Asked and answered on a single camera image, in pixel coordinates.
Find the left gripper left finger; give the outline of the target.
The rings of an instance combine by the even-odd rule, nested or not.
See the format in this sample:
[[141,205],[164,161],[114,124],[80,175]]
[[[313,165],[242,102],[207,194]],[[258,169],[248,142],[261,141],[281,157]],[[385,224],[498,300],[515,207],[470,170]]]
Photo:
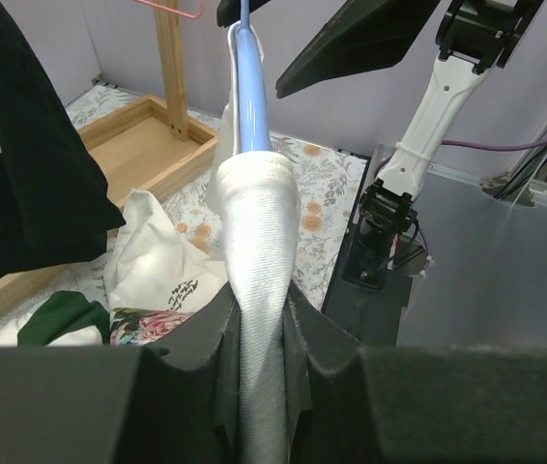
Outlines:
[[234,463],[230,287],[144,346],[0,348],[0,463]]

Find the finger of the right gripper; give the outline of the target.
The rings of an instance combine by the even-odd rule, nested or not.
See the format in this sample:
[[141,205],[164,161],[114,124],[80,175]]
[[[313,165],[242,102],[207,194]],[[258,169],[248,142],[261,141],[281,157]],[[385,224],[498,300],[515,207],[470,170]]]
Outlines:
[[[253,13],[269,3],[270,0],[248,0],[249,12]],[[231,26],[241,19],[242,0],[220,0],[216,8],[216,24]]]

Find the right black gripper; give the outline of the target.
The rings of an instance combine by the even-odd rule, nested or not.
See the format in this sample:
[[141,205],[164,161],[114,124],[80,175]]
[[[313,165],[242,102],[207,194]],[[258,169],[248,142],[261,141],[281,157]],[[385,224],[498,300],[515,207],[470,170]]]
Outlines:
[[[451,2],[436,36],[438,59],[461,58],[475,73],[503,68],[542,4]],[[276,96],[284,99],[322,81],[394,67],[438,5],[438,0],[345,2],[279,77]]]

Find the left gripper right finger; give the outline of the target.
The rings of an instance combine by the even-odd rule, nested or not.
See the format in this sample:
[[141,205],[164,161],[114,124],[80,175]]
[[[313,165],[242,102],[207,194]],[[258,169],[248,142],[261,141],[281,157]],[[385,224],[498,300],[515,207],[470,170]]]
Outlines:
[[293,463],[547,463],[547,350],[361,343],[291,285]]

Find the pink wire hanger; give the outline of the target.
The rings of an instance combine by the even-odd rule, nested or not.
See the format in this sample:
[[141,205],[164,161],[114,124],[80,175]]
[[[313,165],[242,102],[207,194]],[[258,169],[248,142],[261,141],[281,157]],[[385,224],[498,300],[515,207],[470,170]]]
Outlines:
[[145,5],[147,7],[153,8],[154,10],[162,11],[164,13],[168,13],[171,15],[177,15],[182,18],[186,18],[189,20],[196,20],[199,19],[202,14],[205,11],[205,1],[199,0],[198,1],[198,11],[195,13],[186,12],[183,10],[180,10],[176,7],[170,7],[166,4],[163,4],[161,1],[149,1],[149,0],[134,0],[135,3]]

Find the light blue hanger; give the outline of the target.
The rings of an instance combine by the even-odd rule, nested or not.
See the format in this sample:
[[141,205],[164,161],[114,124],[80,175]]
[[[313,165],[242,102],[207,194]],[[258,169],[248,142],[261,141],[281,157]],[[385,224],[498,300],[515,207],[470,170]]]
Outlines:
[[240,25],[235,33],[242,153],[271,149],[261,54],[257,37],[250,26],[247,1],[242,0]]

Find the dark green t shirt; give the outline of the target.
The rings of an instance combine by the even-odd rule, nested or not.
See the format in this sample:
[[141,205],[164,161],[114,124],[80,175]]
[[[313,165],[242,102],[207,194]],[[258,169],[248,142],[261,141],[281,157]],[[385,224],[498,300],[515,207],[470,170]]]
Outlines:
[[133,190],[125,225],[86,267],[91,280],[38,299],[0,326],[0,347],[143,345],[209,304],[227,282],[211,257],[215,230],[201,206],[175,223],[148,191]]

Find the white t shirt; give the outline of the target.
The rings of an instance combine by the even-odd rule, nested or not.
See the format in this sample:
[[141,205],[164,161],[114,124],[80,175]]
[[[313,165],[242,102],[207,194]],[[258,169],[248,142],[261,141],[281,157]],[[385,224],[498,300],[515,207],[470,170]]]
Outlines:
[[288,460],[282,311],[299,238],[300,199],[291,161],[240,142],[241,24],[226,36],[231,86],[218,132],[207,201],[221,218],[222,253],[241,314],[239,457]]

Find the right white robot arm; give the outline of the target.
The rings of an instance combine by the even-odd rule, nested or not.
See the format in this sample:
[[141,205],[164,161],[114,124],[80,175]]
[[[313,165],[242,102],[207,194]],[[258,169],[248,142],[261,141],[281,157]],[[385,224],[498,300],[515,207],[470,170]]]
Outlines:
[[[237,65],[239,149],[270,145],[261,55],[250,15],[260,1],[222,1],[220,27],[232,27]],[[275,84],[279,98],[319,82],[399,63],[437,7],[435,1],[347,1]],[[453,1],[439,26],[427,90],[394,155],[360,199],[354,244],[363,279],[385,269],[396,235],[417,224],[414,202],[428,165],[460,108],[488,73],[505,66],[541,7],[539,1]]]

